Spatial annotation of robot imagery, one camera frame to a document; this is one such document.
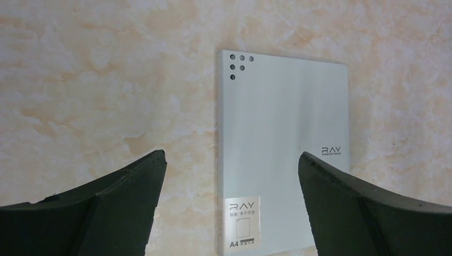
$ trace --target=beige marble surface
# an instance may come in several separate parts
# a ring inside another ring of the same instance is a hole
[[[347,64],[352,173],[452,205],[452,1],[4,0],[0,36],[1,205],[163,148],[147,251],[215,255],[219,49]]]

